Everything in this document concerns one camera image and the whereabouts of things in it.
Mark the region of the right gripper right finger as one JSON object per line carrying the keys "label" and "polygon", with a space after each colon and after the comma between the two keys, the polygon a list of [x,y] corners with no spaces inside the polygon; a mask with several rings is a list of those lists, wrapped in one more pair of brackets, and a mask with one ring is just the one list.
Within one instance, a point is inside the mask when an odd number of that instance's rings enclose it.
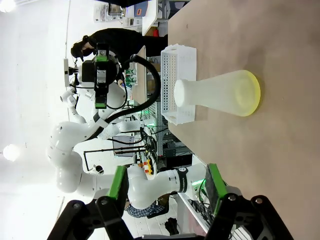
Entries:
{"label": "right gripper right finger", "polygon": [[241,194],[227,190],[215,163],[206,167],[205,188],[208,195],[213,222],[205,236],[206,240],[229,240],[234,225],[247,230],[253,240],[292,240],[280,215],[264,195],[250,200]]}

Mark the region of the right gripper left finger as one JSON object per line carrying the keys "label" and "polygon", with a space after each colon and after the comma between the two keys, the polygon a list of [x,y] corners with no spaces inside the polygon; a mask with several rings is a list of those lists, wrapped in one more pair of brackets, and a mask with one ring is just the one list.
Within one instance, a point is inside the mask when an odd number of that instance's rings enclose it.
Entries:
{"label": "right gripper left finger", "polygon": [[129,190],[128,172],[118,166],[109,192],[85,204],[71,200],[52,228],[49,240],[88,240],[104,228],[110,240],[129,240],[131,233],[122,219]]}

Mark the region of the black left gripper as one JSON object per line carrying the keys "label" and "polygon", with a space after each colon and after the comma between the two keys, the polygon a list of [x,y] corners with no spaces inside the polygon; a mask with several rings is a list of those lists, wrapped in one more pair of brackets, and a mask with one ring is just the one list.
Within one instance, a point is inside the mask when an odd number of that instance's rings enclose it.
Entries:
{"label": "black left gripper", "polygon": [[120,63],[117,58],[109,54],[109,45],[97,43],[96,56],[92,60],[86,60],[81,65],[82,82],[95,83],[96,109],[107,108],[107,95],[109,87],[120,73]]}

